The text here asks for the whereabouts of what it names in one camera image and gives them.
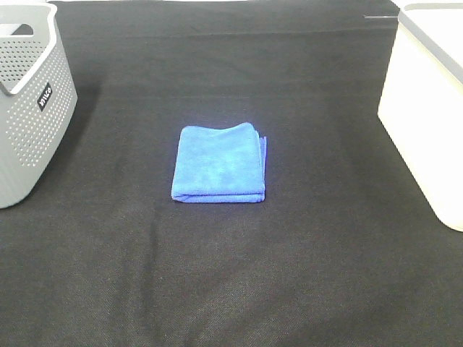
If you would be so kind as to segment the folded blue microfiber towel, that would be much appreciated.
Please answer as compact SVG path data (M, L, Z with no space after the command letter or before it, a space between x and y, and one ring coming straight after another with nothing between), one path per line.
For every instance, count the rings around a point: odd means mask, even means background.
M179 137L171 198L185 203L256 203L266 197L267 138L251 123L187 126Z

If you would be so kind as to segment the black fabric table cloth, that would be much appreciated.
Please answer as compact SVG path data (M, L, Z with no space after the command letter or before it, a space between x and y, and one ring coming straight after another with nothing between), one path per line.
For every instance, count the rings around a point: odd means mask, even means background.
M462 344L462 234L377 116L392 2L57 9L78 102L1 211L3 346ZM245 121L264 202L174 202L182 128Z

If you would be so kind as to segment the white plastic storage box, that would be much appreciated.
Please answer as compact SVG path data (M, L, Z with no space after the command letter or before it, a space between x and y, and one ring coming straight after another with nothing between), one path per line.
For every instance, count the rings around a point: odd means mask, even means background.
M462 230L462 3L402 7L378 118L437 218Z

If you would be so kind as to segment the grey perforated plastic basket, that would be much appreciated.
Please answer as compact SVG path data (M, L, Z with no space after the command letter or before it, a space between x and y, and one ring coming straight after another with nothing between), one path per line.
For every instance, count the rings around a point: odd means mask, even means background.
M69 126L78 100L50 3L1 5L3 25L29 35L1 36L1 207L32 191Z

